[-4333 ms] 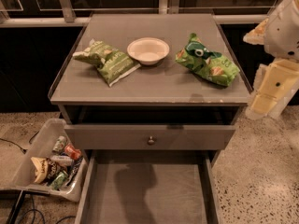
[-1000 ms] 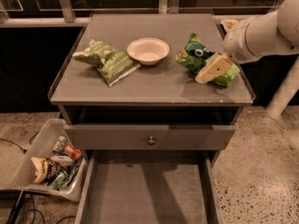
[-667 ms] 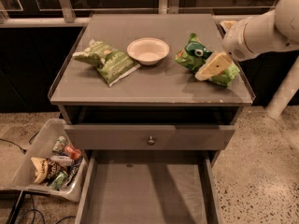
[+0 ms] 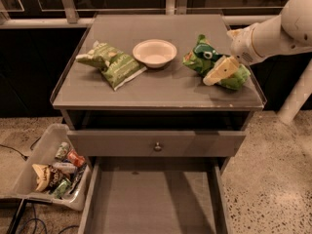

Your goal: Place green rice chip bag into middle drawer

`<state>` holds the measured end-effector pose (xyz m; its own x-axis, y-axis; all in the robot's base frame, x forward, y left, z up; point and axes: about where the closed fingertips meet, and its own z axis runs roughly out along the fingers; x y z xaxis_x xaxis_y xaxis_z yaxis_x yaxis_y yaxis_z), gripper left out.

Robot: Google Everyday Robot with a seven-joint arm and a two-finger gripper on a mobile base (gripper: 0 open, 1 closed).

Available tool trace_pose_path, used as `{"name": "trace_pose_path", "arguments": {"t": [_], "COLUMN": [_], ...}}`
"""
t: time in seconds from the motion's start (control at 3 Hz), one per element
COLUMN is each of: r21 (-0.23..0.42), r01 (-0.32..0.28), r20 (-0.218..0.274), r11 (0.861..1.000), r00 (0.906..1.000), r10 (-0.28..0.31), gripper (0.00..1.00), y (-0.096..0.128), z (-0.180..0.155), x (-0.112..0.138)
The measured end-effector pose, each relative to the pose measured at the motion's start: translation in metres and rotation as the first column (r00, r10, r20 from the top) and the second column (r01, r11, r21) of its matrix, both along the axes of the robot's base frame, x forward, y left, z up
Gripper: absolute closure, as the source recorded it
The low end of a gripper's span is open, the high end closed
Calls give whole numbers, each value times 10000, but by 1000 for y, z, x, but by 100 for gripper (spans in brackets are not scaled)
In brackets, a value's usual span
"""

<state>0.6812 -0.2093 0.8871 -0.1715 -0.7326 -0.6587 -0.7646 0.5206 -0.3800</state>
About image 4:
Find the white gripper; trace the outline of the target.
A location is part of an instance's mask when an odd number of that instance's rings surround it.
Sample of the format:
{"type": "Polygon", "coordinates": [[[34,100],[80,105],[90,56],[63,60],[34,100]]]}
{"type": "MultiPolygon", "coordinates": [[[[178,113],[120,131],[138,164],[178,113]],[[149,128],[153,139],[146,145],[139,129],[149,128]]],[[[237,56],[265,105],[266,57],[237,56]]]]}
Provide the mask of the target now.
{"type": "Polygon", "coordinates": [[[240,63],[253,65],[264,61],[264,57],[256,52],[253,44],[253,33],[256,27],[257,23],[254,23],[244,28],[227,31],[227,35],[232,40],[230,52],[233,57],[223,56],[220,58],[204,77],[203,82],[205,85],[211,86],[222,79],[228,78],[238,70],[240,63]]]}

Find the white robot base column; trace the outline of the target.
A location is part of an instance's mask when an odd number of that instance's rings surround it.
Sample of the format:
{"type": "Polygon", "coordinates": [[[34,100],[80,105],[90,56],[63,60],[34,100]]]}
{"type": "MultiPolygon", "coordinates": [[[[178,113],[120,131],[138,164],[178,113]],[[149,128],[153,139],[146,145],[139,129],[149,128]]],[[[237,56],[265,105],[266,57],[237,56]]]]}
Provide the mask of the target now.
{"type": "Polygon", "coordinates": [[[303,104],[312,94],[312,59],[309,61],[298,81],[292,88],[277,115],[280,120],[289,124],[299,112],[303,104]]]}

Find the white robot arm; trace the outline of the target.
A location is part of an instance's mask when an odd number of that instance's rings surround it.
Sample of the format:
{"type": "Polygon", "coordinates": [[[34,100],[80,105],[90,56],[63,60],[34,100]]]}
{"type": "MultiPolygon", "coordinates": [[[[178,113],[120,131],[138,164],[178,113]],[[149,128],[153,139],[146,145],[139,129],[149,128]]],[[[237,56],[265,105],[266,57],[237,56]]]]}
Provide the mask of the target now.
{"type": "Polygon", "coordinates": [[[278,55],[308,53],[312,47],[312,0],[289,0],[281,13],[264,22],[229,30],[231,56],[221,58],[204,77],[207,86],[234,74],[241,64],[252,65],[278,55]]]}

